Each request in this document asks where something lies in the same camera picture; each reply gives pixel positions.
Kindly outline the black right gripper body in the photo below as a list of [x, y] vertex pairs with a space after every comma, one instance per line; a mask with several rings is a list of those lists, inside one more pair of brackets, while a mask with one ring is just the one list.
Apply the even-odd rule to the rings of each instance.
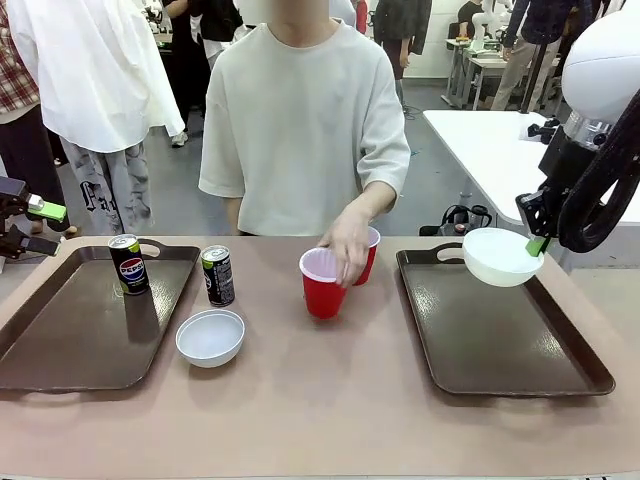
[[545, 179], [533, 193], [515, 199], [530, 238], [558, 237], [559, 217], [569, 193], [588, 166], [588, 149], [557, 127], [538, 165]]

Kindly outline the person's right hand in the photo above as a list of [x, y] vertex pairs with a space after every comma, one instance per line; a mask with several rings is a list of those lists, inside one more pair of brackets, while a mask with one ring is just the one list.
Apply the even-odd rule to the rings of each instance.
[[356, 282], [367, 264], [368, 228], [372, 218], [371, 207], [354, 200], [336, 218], [319, 243], [333, 252], [336, 283], [341, 287]]

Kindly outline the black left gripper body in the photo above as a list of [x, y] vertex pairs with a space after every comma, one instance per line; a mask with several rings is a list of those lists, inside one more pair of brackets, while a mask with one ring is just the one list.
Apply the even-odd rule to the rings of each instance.
[[25, 245], [29, 236], [16, 225], [8, 226], [12, 216], [24, 214], [27, 211], [29, 191], [26, 183], [13, 178], [1, 178], [1, 256], [18, 259], [26, 252]]

